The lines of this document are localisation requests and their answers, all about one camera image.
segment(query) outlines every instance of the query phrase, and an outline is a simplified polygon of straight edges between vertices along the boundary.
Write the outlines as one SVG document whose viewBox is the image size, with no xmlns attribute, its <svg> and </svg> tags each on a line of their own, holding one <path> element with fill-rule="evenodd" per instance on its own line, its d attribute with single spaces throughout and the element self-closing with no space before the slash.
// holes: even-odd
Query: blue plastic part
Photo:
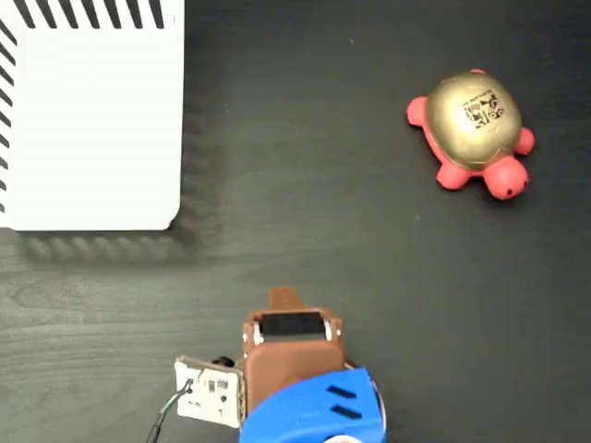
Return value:
<svg viewBox="0 0 591 443">
<path fill-rule="evenodd" d="M 363 443 L 385 443 L 378 395 L 365 368 L 296 383 L 248 416 L 239 443 L 321 443 L 343 435 Z"/>
</svg>

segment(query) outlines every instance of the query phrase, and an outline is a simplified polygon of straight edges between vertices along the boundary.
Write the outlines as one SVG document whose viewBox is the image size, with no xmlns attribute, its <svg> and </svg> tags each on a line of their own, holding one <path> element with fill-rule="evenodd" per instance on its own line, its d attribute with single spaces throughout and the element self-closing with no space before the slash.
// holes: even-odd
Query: black stripe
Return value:
<svg viewBox="0 0 591 443">
<path fill-rule="evenodd" d="M 84 6 L 86 15 L 89 18 L 90 25 L 94 29 L 99 30 L 101 28 L 101 24 L 99 23 L 99 18 L 96 15 L 96 9 L 94 9 L 94 0 L 82 0 L 82 5 Z"/>
<path fill-rule="evenodd" d="M 0 122 L 4 123 L 8 127 L 12 127 L 12 122 L 4 115 L 2 111 L 0 111 Z"/>
<path fill-rule="evenodd" d="M 139 13 L 138 0 L 127 0 L 127 7 L 129 8 L 129 14 L 136 29 L 141 30 L 143 28 L 141 24 L 141 14 Z"/>
<path fill-rule="evenodd" d="M 121 18 L 119 18 L 119 11 L 117 11 L 117 3 L 115 0 L 103 0 L 104 6 L 107 8 L 111 23 L 116 30 L 121 29 Z"/>
<path fill-rule="evenodd" d="M 331 394 L 336 394 L 336 395 L 340 395 L 341 397 L 343 397 L 344 399 L 356 399 L 357 398 L 357 394 L 355 394 L 354 392 L 350 392 L 348 390 L 345 389 L 341 389 L 341 388 L 337 388 L 334 385 L 331 385 L 328 389 L 326 389 L 328 392 L 330 392 Z"/>
<path fill-rule="evenodd" d="M 358 420 L 362 417 L 362 415 L 356 411 L 352 411 L 348 408 L 344 408 L 343 406 L 339 406 L 338 404 L 335 404 L 334 406 L 331 407 L 331 411 L 333 411 L 334 413 L 338 413 L 339 415 L 342 415 L 343 417 L 347 417 L 350 418 L 351 420 Z"/>
<path fill-rule="evenodd" d="M 0 66 L 0 77 L 8 82 L 10 86 L 15 86 L 15 80 Z"/>
<path fill-rule="evenodd" d="M 0 54 L 3 55 L 6 60 L 8 60 L 8 62 L 10 62 L 10 65 L 12 66 L 16 66 L 17 65 L 17 61 L 15 60 L 15 57 L 12 56 L 12 54 L 7 50 L 7 48 L 0 43 Z"/>
<path fill-rule="evenodd" d="M 4 100 L 8 106 L 12 107 L 12 99 L 10 99 L 8 94 L 6 94 L 2 89 L 0 89 L 0 99 Z"/>
<path fill-rule="evenodd" d="M 64 10 L 64 15 L 66 16 L 67 22 L 70 24 L 70 27 L 74 30 L 78 29 L 78 22 L 76 20 L 76 14 L 74 13 L 74 8 L 70 3 L 70 0 L 59 0 L 59 5 Z"/>
<path fill-rule="evenodd" d="M 49 2 L 47 0 L 37 0 L 37 6 L 39 7 L 41 13 L 45 17 L 47 26 L 49 26 L 52 30 L 57 28 L 57 24 L 55 23 L 54 19 L 54 14 L 52 13 L 52 9 L 49 7 Z"/>
<path fill-rule="evenodd" d="M 18 12 L 22 16 L 22 19 L 25 20 L 25 24 L 27 27 L 31 29 L 35 29 L 35 22 L 33 21 L 33 17 L 30 14 L 29 7 L 27 6 L 27 2 L 25 0 L 12 0 L 15 6 L 18 9 Z"/>
<path fill-rule="evenodd" d="M 5 24 L 5 22 L 2 21 L 2 19 L 0 19 L 0 30 L 4 33 L 4 35 L 6 35 L 8 37 L 8 39 L 11 42 L 13 42 L 14 44 L 18 44 L 17 43 L 17 38 L 14 36 L 14 34 L 12 32 L 10 32 L 10 29 Z"/>
<path fill-rule="evenodd" d="M 163 6 L 160 0 L 150 0 L 151 13 L 154 16 L 154 23 L 159 30 L 164 29 Z"/>
</svg>

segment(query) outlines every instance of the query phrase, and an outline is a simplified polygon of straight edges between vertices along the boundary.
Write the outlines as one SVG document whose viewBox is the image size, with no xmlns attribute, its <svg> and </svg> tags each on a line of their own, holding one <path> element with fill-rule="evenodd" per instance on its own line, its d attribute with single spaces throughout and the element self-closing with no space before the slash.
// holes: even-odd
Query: turtle head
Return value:
<svg viewBox="0 0 591 443">
<path fill-rule="evenodd" d="M 521 194 L 528 183 L 525 167 L 511 155 L 491 164 L 483 176 L 490 193 L 501 200 Z"/>
</svg>

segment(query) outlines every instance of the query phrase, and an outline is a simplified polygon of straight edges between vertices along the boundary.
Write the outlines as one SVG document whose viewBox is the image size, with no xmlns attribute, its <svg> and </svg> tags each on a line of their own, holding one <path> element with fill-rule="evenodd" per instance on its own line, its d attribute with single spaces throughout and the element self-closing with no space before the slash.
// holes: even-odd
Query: wood grain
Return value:
<svg viewBox="0 0 591 443">
<path fill-rule="evenodd" d="M 143 441 L 175 357 L 237 354 L 247 311 L 287 284 L 345 318 L 390 441 L 586 443 L 590 17 L 575 0 L 187 2 L 171 230 L 0 233 L 1 441 Z M 404 121 L 476 66 L 538 138 L 507 204 L 441 191 Z"/>
</svg>

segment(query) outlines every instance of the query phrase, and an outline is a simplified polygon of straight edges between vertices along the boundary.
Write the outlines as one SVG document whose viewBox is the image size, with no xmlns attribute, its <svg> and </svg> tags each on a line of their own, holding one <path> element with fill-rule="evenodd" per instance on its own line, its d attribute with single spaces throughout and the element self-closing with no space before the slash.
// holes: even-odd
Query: turtle leg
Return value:
<svg viewBox="0 0 591 443">
<path fill-rule="evenodd" d="M 469 178 L 470 173 L 467 170 L 449 161 L 442 163 L 437 173 L 437 181 L 441 186 L 449 190 L 460 189 L 466 184 Z"/>
<path fill-rule="evenodd" d="M 515 152 L 519 155 L 527 155 L 532 151 L 535 144 L 536 138 L 534 137 L 534 133 L 531 131 L 531 129 L 522 127 L 519 141 L 515 146 Z"/>
<path fill-rule="evenodd" d="M 427 97 L 416 97 L 406 108 L 406 119 L 412 126 L 422 126 L 425 124 L 425 106 Z"/>
</svg>

